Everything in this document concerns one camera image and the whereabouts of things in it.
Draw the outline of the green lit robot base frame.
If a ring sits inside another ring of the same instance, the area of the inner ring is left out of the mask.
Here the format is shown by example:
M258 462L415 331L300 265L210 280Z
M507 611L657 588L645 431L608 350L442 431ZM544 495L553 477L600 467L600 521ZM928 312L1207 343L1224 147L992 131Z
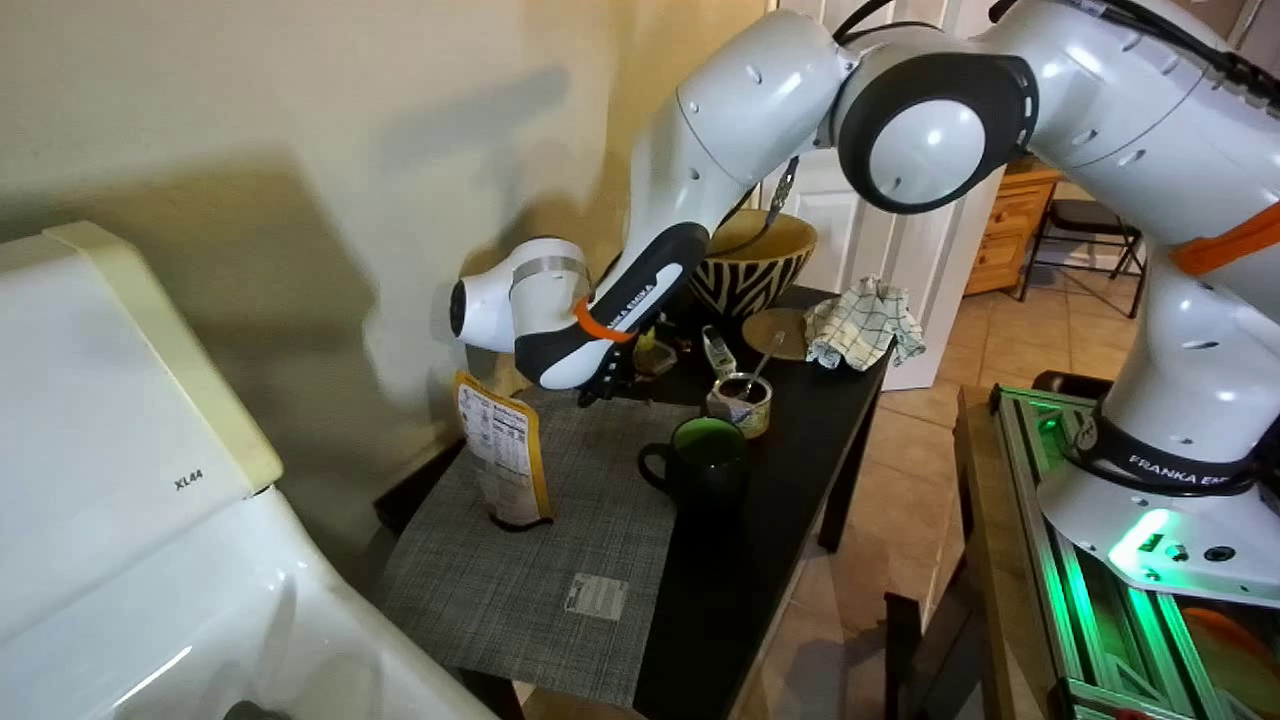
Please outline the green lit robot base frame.
M966 563L982 588L995 720L1275 720L1275 616L1127 588L1039 521L1037 483L1078 395L960 395Z

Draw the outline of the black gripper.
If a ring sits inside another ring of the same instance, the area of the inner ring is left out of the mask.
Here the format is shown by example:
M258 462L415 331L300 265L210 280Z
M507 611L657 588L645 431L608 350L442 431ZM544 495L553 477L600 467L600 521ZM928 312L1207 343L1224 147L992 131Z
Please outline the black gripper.
M637 363L628 347L608 347L596 377L577 387L577 404L588 407L596 401L612 401L637 382Z

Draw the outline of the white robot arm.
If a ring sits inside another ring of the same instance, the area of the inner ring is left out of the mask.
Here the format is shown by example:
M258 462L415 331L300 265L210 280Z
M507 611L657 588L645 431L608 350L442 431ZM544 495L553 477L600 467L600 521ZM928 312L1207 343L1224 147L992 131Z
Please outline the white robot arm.
M979 36L771 12L641 131L612 269L588 284L573 245L526 240L453 286L453 331L541 387L600 390L731 208L807 142L896 215L1037 155L1082 197L1002 190L995 240L1138 240L1138 334L1037 503L1134 588L1280 599L1280 510L1256 472L1280 421L1280 92L1172 0L1002 0Z

